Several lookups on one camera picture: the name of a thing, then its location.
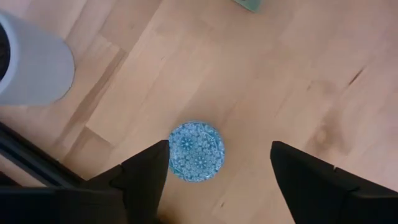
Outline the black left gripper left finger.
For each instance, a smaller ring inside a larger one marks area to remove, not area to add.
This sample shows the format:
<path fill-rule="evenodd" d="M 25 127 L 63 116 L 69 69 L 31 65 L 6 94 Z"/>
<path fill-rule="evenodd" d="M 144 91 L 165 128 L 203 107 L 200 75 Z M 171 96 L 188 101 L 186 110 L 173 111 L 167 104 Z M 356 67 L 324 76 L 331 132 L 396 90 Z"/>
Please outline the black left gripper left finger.
<path fill-rule="evenodd" d="M 157 212 L 169 167 L 169 142 L 161 140 L 87 180 L 88 189 L 119 190 L 129 223 L 162 223 Z"/>

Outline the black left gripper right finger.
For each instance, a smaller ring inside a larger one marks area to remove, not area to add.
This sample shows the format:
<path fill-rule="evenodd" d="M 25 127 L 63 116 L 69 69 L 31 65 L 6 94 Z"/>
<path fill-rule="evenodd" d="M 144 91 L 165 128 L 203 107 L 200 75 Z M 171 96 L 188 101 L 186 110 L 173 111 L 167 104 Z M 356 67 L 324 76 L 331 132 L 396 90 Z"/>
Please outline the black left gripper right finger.
<path fill-rule="evenodd" d="M 270 159 L 295 223 L 397 223 L 397 192 L 284 142 Z"/>

